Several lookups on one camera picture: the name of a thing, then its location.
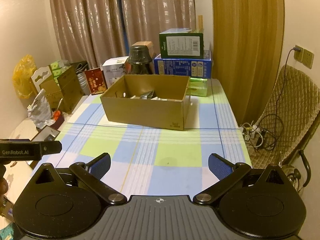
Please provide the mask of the dark green product box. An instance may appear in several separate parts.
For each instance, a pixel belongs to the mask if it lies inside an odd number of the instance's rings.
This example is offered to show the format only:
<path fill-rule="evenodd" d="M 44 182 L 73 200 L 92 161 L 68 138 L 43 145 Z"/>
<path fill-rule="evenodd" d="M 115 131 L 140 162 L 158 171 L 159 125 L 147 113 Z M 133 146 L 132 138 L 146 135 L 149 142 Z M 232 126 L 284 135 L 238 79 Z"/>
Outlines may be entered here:
<path fill-rule="evenodd" d="M 161 57 L 164 59 L 202 59 L 203 29 L 171 28 L 159 33 Z"/>

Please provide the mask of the wall power socket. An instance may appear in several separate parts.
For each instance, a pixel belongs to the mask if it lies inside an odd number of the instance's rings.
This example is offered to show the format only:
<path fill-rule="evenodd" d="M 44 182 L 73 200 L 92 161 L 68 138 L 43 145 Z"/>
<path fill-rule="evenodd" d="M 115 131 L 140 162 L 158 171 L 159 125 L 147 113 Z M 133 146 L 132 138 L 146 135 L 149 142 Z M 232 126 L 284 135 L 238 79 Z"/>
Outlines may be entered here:
<path fill-rule="evenodd" d="M 312 69 L 314 54 L 298 45 L 294 47 L 294 59 L 309 69 Z"/>

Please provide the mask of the white humidifier box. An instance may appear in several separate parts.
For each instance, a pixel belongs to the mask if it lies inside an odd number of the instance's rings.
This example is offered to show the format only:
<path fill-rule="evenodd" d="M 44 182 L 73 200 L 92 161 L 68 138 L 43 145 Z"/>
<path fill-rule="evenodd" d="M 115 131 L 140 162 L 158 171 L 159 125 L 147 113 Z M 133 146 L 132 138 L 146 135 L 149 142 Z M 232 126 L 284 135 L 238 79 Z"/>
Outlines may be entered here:
<path fill-rule="evenodd" d="M 103 71 L 107 88 L 110 88 L 120 77 L 122 77 L 126 70 L 128 56 L 116 57 L 106 60 L 101 66 Z"/>

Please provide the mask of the quilted beige chair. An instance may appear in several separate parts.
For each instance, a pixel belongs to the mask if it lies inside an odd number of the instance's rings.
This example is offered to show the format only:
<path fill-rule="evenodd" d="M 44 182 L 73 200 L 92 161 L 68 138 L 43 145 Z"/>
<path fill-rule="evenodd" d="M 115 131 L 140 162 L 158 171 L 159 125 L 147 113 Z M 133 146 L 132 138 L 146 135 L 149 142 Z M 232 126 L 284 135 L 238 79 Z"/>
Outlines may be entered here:
<path fill-rule="evenodd" d="M 255 123 L 265 131 L 263 144 L 248 153 L 254 168 L 287 164 L 319 114 L 319 88 L 304 72 L 283 66 L 270 99 Z"/>

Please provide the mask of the brown cardboard box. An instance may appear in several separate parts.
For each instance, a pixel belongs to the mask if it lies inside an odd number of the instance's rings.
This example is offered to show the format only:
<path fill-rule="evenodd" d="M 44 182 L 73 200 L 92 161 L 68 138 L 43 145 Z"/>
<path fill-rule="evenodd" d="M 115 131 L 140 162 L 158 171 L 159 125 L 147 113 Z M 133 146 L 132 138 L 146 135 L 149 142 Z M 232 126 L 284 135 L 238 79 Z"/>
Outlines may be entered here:
<path fill-rule="evenodd" d="M 188 76 L 124 75 L 100 100 L 108 121 L 182 131 L 190 106 L 189 82 Z M 155 98 L 140 99 L 151 90 Z"/>

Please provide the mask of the beige curtain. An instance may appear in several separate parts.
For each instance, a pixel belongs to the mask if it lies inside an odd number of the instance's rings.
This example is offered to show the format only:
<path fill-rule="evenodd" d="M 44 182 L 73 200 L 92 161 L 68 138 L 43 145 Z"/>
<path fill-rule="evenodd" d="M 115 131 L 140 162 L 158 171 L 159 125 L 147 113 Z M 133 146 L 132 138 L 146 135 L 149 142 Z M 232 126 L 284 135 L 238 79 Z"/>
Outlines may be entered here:
<path fill-rule="evenodd" d="M 159 53 L 159 34 L 195 28 L 194 0 L 50 0 L 61 57 L 101 67 L 125 56 L 138 41 L 151 41 Z"/>

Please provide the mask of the white power strip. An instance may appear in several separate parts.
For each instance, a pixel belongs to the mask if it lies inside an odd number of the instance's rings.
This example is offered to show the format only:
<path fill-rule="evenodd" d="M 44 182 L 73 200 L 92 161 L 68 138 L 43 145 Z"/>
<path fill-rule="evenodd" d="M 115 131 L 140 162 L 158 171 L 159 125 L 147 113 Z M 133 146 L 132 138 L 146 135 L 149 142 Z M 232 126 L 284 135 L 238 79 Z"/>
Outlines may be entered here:
<path fill-rule="evenodd" d="M 251 145 L 253 148 L 259 148 L 263 145 L 264 136 L 260 128 L 253 123 L 244 123 L 239 127 L 240 132 L 244 138 L 244 141 Z"/>

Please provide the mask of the checkered tablecloth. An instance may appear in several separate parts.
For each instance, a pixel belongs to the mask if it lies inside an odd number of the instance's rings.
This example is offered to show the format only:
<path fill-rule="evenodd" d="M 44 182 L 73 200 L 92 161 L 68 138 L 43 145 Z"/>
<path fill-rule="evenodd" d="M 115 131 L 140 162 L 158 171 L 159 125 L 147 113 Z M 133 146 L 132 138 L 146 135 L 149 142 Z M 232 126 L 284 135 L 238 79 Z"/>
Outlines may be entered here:
<path fill-rule="evenodd" d="M 208 82 L 205 98 L 193 96 L 186 128 L 156 129 L 110 122 L 99 96 L 89 96 L 67 121 L 57 139 L 59 154 L 43 163 L 68 167 L 107 152 L 111 168 L 103 181 L 126 196 L 194 196 L 217 182 L 208 158 L 217 153 L 232 163 L 250 158 L 221 83 Z"/>

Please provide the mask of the green white long box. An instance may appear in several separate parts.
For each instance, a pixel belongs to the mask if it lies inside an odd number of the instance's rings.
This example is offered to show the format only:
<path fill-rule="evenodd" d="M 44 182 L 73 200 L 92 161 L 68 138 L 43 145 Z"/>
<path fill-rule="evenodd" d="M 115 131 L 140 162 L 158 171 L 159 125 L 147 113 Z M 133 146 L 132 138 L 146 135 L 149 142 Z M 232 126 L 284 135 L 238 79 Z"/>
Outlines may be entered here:
<path fill-rule="evenodd" d="M 153 99 L 153 98 L 155 98 L 155 97 L 156 97 L 155 91 L 154 91 L 154 90 L 151 90 L 151 91 L 149 91 L 149 92 L 146 92 L 146 93 L 142 94 L 142 95 L 140 96 L 140 99 L 149 100 L 149 99 Z"/>

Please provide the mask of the yellow plastic bag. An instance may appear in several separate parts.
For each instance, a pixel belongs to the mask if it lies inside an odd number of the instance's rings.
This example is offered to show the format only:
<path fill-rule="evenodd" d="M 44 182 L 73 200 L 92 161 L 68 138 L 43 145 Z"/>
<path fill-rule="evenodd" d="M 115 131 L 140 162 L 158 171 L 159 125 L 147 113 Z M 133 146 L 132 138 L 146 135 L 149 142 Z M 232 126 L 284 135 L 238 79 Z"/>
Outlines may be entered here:
<path fill-rule="evenodd" d="M 33 94 L 32 75 L 37 70 L 35 60 L 31 55 L 25 55 L 15 66 L 12 83 L 20 99 L 29 99 Z"/>

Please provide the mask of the blue carton box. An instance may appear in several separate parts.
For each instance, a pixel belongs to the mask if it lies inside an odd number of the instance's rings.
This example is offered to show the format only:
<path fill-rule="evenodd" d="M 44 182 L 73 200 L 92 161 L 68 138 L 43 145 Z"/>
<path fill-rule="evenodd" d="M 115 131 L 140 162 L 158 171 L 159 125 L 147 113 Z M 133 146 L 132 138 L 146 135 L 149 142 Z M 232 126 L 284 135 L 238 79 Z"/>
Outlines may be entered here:
<path fill-rule="evenodd" d="M 159 54 L 154 58 L 154 65 L 155 74 L 210 79 L 212 57 L 209 50 L 204 51 L 203 59 L 163 59 Z"/>

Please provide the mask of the green tissue pack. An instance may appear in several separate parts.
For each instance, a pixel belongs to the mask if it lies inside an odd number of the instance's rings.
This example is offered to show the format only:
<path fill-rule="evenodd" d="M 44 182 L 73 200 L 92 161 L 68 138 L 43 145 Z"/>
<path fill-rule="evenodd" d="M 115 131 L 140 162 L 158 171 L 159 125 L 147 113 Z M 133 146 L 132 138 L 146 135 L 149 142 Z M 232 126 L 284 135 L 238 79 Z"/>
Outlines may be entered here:
<path fill-rule="evenodd" d="M 189 91 L 193 96 L 206 97 L 208 93 L 208 80 L 198 77 L 191 77 Z"/>

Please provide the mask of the dark glass jar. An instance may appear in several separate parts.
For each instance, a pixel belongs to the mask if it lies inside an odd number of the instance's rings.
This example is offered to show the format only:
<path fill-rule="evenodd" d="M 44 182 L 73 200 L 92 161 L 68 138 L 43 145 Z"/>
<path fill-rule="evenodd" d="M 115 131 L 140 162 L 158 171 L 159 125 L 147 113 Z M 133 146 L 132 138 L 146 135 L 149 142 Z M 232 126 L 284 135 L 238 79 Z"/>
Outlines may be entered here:
<path fill-rule="evenodd" d="M 149 49 L 146 45 L 132 45 L 129 51 L 129 57 L 126 61 L 125 73 L 152 75 L 151 69 L 152 57 L 150 56 Z"/>

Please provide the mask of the red gift box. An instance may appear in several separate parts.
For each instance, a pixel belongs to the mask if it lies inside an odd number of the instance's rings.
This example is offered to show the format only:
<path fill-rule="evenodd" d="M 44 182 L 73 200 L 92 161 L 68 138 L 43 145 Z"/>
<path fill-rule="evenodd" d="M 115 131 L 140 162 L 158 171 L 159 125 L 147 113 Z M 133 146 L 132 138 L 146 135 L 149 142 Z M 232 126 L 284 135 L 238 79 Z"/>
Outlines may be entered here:
<path fill-rule="evenodd" d="M 84 74 L 92 95 L 102 94 L 107 90 L 105 78 L 100 68 L 85 70 Z"/>

